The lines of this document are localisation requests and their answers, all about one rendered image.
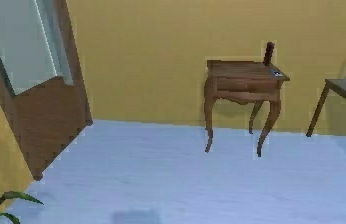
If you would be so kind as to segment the brown wooden side table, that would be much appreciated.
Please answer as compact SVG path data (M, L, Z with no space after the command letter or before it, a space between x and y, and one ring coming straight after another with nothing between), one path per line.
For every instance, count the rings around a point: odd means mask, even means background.
M281 112L282 84L290 78L282 71L283 77L275 77L270 70L280 71L272 63L266 67L254 61L207 61L207 78L204 84L204 117L209 152L213 141L212 110L218 99L225 99L240 105L253 103L249 119L249 133L253 133L254 120L267 101L270 111L257 144L257 155L261 156L262 146Z

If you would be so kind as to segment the dark red pepper mill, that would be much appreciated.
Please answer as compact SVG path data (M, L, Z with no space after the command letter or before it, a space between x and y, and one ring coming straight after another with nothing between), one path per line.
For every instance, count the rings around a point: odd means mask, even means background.
M273 51L275 48L275 44L273 42L268 42L266 45L266 51L265 51L265 56L263 59L263 64L268 67L271 63Z

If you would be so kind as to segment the brown wooden room door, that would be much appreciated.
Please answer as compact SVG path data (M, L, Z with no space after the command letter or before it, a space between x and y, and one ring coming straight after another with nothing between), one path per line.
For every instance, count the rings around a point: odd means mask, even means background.
M67 0L0 0L0 106L36 181L93 124Z

